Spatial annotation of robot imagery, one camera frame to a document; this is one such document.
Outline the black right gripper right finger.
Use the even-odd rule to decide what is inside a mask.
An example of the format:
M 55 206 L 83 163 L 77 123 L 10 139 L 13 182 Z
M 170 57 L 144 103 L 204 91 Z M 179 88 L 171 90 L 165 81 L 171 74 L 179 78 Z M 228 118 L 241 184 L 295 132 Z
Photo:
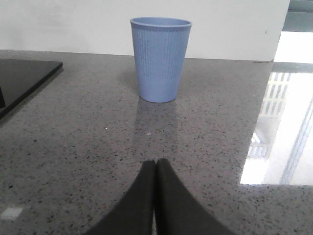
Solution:
M 234 234 L 198 203 L 167 159 L 156 164 L 155 213 L 158 235 Z

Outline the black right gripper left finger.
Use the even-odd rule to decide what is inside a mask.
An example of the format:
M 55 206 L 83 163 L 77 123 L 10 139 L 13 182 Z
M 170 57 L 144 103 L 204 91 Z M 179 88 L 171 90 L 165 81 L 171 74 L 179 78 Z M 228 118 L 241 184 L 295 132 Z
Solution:
M 131 187 L 87 235 L 150 235 L 155 192 L 155 161 L 144 161 Z

